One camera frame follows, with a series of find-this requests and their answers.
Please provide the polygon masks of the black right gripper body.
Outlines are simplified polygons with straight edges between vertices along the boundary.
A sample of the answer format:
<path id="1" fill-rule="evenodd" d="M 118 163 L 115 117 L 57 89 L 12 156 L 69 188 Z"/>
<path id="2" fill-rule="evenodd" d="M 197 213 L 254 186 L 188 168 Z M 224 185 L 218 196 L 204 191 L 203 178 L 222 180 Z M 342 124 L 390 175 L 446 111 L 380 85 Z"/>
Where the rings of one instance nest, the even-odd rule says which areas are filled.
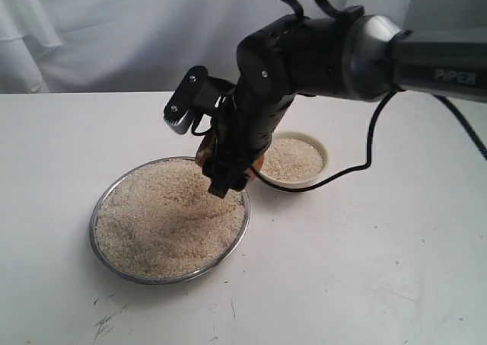
<path id="1" fill-rule="evenodd" d="M 237 83 L 216 78 L 203 65 L 190 68 L 164 107 L 169 112 L 191 110 L 188 132 L 203 138 L 211 133 L 233 159 L 234 166 L 250 166 L 264 155 L 274 132 L 274 96 L 260 94 L 254 83 L 240 77 Z"/>

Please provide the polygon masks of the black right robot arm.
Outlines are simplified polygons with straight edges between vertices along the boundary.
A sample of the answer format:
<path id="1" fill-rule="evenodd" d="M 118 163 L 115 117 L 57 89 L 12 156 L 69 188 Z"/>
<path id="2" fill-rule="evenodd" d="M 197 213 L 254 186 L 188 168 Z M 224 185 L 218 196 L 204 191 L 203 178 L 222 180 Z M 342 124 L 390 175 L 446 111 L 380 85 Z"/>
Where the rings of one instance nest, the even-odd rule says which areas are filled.
<path id="1" fill-rule="evenodd" d="M 165 122 L 181 135 L 210 117 L 202 172 L 218 197 L 245 188 L 297 95 L 379 107 L 401 91 L 431 94 L 445 105 L 486 100 L 485 30 L 413 33 L 361 6 L 335 18 L 286 15 L 245 37 L 236 56 L 236 83 L 192 67 L 164 108 Z"/>

